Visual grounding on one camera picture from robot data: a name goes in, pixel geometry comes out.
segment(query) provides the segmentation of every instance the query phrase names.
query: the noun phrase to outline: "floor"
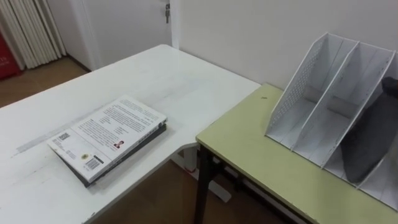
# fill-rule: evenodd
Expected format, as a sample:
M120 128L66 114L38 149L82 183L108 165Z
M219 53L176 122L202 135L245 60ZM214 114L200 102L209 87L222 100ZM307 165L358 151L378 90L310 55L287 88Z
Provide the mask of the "floor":
M0 107L22 100L86 72L69 58L0 80ZM204 223L282 223L267 208L244 192L235 192L230 182L216 178L232 194L228 203L212 193ZM197 182L173 162L167 162L93 223L192 223Z

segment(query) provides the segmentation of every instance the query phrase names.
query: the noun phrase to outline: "tabletop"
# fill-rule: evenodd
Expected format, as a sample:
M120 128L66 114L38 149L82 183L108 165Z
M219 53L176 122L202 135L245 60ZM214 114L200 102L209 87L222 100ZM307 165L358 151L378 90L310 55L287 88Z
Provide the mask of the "tabletop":
M316 223L397 223L398 213L265 137L282 90L265 84L197 136L197 141Z
M0 223L84 223L129 192L259 85L166 45L0 109ZM41 142L17 148L127 94L168 130L86 189Z

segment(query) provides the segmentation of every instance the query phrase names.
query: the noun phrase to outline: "book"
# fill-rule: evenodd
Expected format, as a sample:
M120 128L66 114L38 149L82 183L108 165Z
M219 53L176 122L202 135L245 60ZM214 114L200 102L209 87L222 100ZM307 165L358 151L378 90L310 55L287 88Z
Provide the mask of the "book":
M90 186L166 130L167 117L124 95L47 144Z

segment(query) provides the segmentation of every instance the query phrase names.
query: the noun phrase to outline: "baseboard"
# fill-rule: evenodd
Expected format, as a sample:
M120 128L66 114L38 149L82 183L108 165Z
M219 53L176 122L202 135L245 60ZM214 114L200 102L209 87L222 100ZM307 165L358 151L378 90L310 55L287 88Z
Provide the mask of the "baseboard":
M75 59L73 56L70 54L67 54L67 57L70 58L73 62L75 62L79 67L81 67L84 71L86 72L92 72L90 69L88 69L86 66L84 66L81 62L79 62L77 59Z

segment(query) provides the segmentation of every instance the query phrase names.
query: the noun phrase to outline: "curtain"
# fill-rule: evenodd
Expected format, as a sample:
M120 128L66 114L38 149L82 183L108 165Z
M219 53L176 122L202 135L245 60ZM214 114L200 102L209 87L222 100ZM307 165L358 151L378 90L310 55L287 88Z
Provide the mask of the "curtain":
M0 0L0 31L21 69L66 55L47 0Z

